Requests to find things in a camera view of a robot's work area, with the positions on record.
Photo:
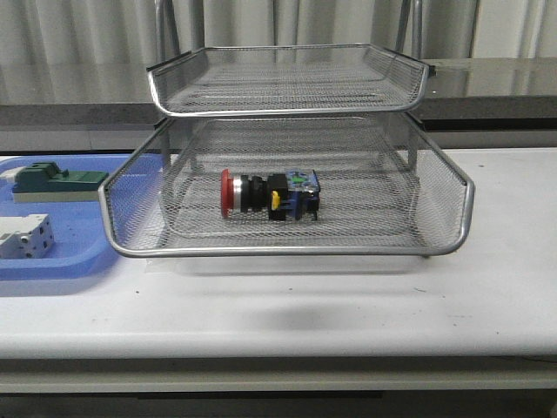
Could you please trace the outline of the blue plastic tray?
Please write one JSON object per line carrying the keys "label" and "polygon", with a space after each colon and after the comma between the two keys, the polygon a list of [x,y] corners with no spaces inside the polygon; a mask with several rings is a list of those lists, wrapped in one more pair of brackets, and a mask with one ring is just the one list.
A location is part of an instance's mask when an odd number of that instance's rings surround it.
{"label": "blue plastic tray", "polygon": [[[1,161],[1,171],[35,162],[53,161],[62,169],[114,173],[129,158],[127,154],[30,155]],[[74,281],[109,269],[118,258],[107,241],[97,201],[16,203],[13,185],[1,181],[1,214],[25,216],[48,214],[54,245],[41,259],[1,261],[1,283],[45,280]]]}

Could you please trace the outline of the grey metal rack frame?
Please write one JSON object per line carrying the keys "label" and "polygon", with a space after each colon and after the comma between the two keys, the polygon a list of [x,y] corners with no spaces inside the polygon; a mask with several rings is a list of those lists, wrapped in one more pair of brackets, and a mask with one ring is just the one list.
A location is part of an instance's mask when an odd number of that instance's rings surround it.
{"label": "grey metal rack frame", "polygon": [[[161,60],[158,64],[173,59],[187,52],[179,49],[178,30],[173,14],[173,5],[169,1],[159,1],[156,4],[156,33],[157,47]],[[216,118],[318,118],[335,116],[365,116],[377,113],[397,113],[406,116],[407,111],[379,111],[359,113],[326,113],[326,114],[302,114],[302,115],[271,115],[271,116],[240,116],[240,117],[216,117]],[[207,118],[173,118],[166,114],[165,121],[169,119],[207,119]],[[248,255],[248,256],[270,256],[270,255]]]}

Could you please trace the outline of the red emergency stop button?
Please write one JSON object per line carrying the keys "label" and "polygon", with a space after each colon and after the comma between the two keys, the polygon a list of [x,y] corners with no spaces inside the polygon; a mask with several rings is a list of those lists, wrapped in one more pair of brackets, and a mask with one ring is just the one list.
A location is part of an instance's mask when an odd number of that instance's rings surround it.
{"label": "red emergency stop button", "polygon": [[233,212],[266,210],[269,220],[300,220],[306,214],[318,219],[320,184],[314,170],[288,170],[266,179],[221,172],[220,210],[224,219]]}

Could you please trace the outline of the grey stone counter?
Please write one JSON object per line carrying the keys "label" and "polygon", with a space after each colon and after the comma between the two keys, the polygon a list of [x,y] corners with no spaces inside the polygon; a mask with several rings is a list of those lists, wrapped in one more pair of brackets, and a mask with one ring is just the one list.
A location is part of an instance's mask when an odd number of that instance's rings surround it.
{"label": "grey stone counter", "polygon": [[[553,147],[556,61],[436,59],[413,118],[441,147]],[[159,118],[142,64],[1,69],[1,152],[130,152]]]}

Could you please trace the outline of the green terminal block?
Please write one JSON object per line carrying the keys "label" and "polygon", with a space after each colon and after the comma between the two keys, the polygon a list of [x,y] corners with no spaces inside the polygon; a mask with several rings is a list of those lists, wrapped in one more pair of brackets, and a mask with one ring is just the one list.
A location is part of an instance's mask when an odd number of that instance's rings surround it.
{"label": "green terminal block", "polygon": [[108,172],[70,171],[55,162],[37,162],[15,175],[12,188],[17,203],[95,201]]}

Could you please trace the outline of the grey pleated curtain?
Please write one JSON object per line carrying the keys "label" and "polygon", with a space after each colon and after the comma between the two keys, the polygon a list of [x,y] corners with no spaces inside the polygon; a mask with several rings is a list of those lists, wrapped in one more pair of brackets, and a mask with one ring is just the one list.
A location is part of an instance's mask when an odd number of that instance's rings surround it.
{"label": "grey pleated curtain", "polygon": [[[425,58],[556,54],[553,1],[425,1]],[[399,1],[176,1],[183,51],[208,46],[396,44]],[[1,62],[153,64],[152,1],[4,1]]]}

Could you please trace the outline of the white circuit breaker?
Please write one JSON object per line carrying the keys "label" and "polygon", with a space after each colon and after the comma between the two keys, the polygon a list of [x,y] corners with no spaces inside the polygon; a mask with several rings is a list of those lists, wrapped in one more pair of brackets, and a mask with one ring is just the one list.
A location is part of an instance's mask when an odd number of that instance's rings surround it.
{"label": "white circuit breaker", "polygon": [[54,233],[48,214],[1,218],[1,258],[3,260],[41,259],[54,246]]}

